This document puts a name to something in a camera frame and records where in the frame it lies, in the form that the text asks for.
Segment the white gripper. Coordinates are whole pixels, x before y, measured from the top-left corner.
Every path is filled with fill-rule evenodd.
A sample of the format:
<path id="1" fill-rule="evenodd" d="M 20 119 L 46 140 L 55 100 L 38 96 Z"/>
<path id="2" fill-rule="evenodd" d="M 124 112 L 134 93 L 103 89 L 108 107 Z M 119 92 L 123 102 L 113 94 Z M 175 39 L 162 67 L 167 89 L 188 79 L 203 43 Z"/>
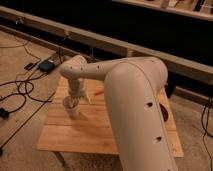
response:
<path id="1" fill-rule="evenodd" d="M 69 95 L 73 98 L 80 98 L 84 96 L 84 99 L 88 104 L 91 104 L 91 100 L 89 95 L 85 94 L 85 86 L 83 79 L 73 79 L 68 81 L 69 85 Z"/>

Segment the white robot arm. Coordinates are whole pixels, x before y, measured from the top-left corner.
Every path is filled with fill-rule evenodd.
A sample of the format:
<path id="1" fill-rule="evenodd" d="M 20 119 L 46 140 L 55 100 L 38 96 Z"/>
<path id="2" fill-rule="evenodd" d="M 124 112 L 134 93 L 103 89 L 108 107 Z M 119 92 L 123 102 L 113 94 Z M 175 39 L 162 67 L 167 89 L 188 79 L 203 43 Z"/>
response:
<path id="1" fill-rule="evenodd" d="M 60 66 L 71 106 L 84 93 L 85 79 L 104 82 L 104 99 L 123 171 L 178 171 L 157 95 L 168 71 L 156 57 L 89 63 L 77 55 Z"/>

